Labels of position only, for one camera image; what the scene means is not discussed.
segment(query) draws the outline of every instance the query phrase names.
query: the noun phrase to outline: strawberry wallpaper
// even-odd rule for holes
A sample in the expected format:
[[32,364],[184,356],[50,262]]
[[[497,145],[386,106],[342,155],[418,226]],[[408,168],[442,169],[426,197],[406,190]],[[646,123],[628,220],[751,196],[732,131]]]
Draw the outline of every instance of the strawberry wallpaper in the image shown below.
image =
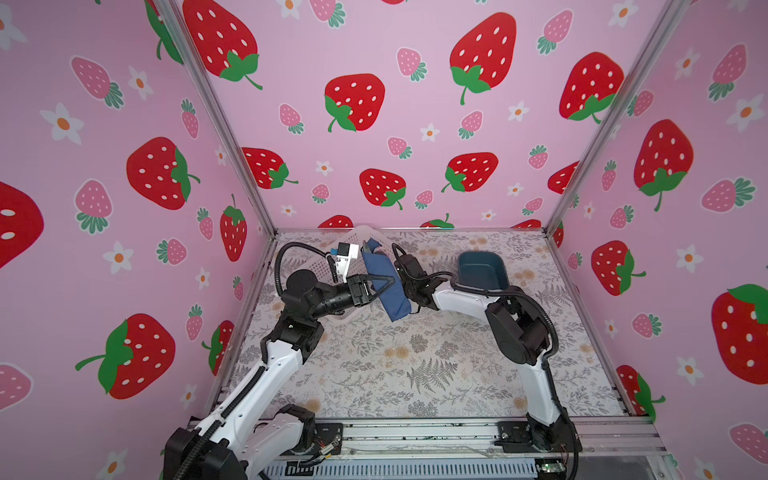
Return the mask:
[[688,480],[768,478],[767,18],[765,2],[688,8],[558,251]]
[[292,228],[547,223],[665,3],[176,2]]
[[0,476],[157,478],[266,236],[154,3],[42,6],[0,0]]

